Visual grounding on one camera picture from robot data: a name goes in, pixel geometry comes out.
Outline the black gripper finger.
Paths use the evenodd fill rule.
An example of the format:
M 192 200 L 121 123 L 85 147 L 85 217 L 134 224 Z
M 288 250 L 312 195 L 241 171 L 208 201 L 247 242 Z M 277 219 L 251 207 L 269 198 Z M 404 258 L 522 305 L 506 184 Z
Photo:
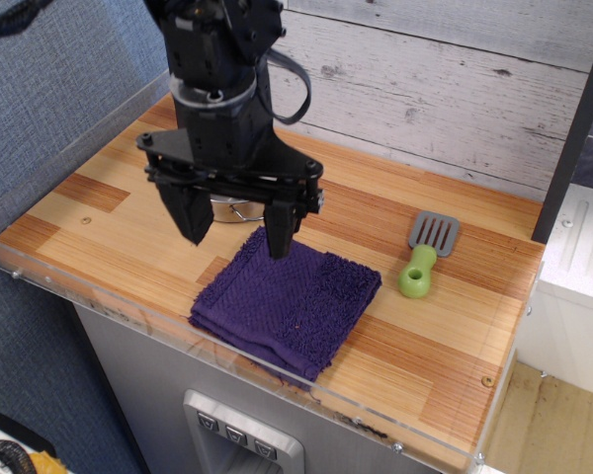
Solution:
M 299 231 L 302 216 L 295 201 L 275 199 L 264 208 L 264 224 L 270 256 L 274 260 L 285 258 Z
M 174 185 L 158 185 L 157 189 L 182 236 L 199 245 L 212 225 L 210 193 Z

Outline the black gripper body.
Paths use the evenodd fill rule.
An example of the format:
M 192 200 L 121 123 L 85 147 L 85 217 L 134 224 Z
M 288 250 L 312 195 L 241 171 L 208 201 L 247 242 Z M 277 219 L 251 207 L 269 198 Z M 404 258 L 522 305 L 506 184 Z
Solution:
M 232 109 L 175 104 L 178 127 L 141 134 L 148 180 L 268 206 L 285 201 L 304 217 L 323 206 L 323 165 L 287 145 L 254 99 Z

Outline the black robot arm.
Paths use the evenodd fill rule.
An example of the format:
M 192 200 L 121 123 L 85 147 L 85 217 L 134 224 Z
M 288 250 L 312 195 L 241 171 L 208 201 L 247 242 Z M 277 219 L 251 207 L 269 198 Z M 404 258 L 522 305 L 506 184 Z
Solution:
M 276 51 L 285 34 L 279 1 L 149 1 L 162 35 L 177 127 L 146 132 L 136 141 L 145 172 L 179 232 L 199 244 L 213 220 L 212 199 L 263 205 L 269 253 L 288 255 L 302 220 L 324 202 L 322 165 L 296 151 L 274 130 L 293 124 L 303 102 L 284 117 L 272 105 L 268 67 L 301 80 L 307 72 Z

